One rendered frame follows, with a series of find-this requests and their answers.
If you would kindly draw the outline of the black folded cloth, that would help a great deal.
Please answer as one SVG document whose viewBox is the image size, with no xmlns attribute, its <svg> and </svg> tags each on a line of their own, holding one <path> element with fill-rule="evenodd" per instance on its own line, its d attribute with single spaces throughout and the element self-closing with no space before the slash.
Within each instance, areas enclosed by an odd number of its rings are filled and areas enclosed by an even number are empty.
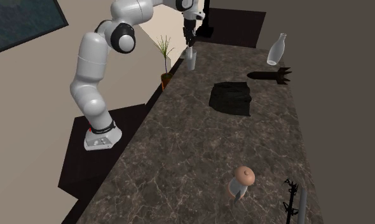
<svg viewBox="0 0 375 224">
<path fill-rule="evenodd" d="M 229 115 L 250 116 L 250 88 L 247 82 L 220 82 L 212 87 L 208 105 Z"/>
</svg>

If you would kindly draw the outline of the black post with base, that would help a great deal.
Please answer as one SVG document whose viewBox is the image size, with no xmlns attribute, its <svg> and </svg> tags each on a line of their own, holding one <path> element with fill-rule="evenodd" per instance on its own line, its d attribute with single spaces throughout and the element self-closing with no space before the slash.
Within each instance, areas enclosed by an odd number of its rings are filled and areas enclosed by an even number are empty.
<svg viewBox="0 0 375 224">
<path fill-rule="evenodd" d="M 203 19 L 201 26 L 197 28 L 196 36 L 211 38 L 214 28 L 209 26 L 210 0 L 204 0 L 203 12 L 205 14 L 205 18 Z"/>
</svg>

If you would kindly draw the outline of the tan mushroom-shaped grinder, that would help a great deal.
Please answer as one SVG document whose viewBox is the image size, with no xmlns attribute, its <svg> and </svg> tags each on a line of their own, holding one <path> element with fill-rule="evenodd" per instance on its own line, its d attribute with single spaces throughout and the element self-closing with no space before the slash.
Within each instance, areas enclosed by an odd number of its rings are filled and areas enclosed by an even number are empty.
<svg viewBox="0 0 375 224">
<path fill-rule="evenodd" d="M 256 176 L 253 170 L 247 166 L 239 166 L 234 171 L 234 177 L 229 181 L 226 186 L 229 196 L 236 204 L 243 198 L 249 186 L 253 185 Z"/>
</svg>

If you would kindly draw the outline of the potted green plant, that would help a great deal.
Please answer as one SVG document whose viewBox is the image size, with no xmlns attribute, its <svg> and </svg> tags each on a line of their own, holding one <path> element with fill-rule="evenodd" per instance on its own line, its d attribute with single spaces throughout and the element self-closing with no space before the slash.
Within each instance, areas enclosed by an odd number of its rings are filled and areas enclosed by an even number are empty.
<svg viewBox="0 0 375 224">
<path fill-rule="evenodd" d="M 174 48 L 169 48 L 170 44 L 170 38 L 168 36 L 160 36 L 160 39 L 157 39 L 157 44 L 156 47 L 160 51 L 162 57 L 164 58 L 164 65 L 165 65 L 165 72 L 160 76 L 161 78 L 161 87 L 162 90 L 164 90 L 170 80 L 173 77 L 173 74 L 169 71 L 168 66 L 167 66 L 167 59 L 168 59 L 168 54 L 174 49 Z"/>
</svg>

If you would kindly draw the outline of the grey upright rod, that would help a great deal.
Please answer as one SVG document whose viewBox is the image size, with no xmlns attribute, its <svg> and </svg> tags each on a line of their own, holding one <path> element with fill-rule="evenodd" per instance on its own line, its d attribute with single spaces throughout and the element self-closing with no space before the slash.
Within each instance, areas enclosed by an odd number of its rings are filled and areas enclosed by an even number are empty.
<svg viewBox="0 0 375 224">
<path fill-rule="evenodd" d="M 297 214 L 297 224 L 305 224 L 306 202 L 307 202 L 307 191 L 305 188 L 302 188 L 301 193 L 300 193 L 300 198 L 299 198 L 299 212 Z"/>
</svg>

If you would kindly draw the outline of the clear glass bottle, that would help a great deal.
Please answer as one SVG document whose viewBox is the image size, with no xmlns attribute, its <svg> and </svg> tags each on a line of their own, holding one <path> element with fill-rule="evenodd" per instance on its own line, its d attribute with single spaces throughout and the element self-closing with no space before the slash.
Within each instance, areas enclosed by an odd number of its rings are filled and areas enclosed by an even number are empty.
<svg viewBox="0 0 375 224">
<path fill-rule="evenodd" d="M 267 64 L 275 66 L 279 63 L 285 50 L 286 36 L 286 33 L 281 33 L 278 40 L 272 45 L 269 50 Z"/>
</svg>

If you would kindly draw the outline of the black rocket-shaped object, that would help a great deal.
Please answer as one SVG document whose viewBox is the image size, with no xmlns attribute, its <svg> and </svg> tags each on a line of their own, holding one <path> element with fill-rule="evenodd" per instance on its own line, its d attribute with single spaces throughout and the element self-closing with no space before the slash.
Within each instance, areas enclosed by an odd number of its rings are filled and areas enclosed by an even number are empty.
<svg viewBox="0 0 375 224">
<path fill-rule="evenodd" d="M 278 85 L 286 85 L 290 80 L 285 75 L 291 72 L 289 67 L 280 67 L 278 71 L 254 71 L 247 74 L 247 77 L 254 80 L 275 80 Z"/>
</svg>

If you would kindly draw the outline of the dark framed wall picture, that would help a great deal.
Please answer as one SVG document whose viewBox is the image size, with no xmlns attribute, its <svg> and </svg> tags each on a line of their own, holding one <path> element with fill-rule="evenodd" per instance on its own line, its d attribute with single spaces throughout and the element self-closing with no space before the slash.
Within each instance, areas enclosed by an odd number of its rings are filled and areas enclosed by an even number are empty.
<svg viewBox="0 0 375 224">
<path fill-rule="evenodd" d="M 0 0 L 0 52 L 68 25 L 57 0 Z"/>
</svg>

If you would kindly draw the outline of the clear drinking glass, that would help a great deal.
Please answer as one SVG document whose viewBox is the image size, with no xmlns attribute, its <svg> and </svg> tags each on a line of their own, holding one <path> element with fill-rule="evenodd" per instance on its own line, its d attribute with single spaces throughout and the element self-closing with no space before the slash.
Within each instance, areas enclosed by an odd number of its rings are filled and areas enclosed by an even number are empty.
<svg viewBox="0 0 375 224">
<path fill-rule="evenodd" d="M 187 47 L 185 51 L 185 59 L 187 62 L 187 69 L 193 71 L 196 64 L 196 50 L 193 47 Z"/>
</svg>

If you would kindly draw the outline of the black robot stand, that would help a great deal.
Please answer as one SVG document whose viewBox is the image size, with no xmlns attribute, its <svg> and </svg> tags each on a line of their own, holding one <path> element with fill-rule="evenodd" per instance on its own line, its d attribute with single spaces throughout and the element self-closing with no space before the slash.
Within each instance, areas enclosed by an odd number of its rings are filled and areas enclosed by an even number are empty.
<svg viewBox="0 0 375 224">
<path fill-rule="evenodd" d="M 122 138 L 111 148 L 86 151 L 83 146 L 89 128 L 85 117 L 74 119 L 58 187 L 77 199 L 95 193 L 109 174 L 147 115 L 145 104 L 110 111 Z"/>
</svg>

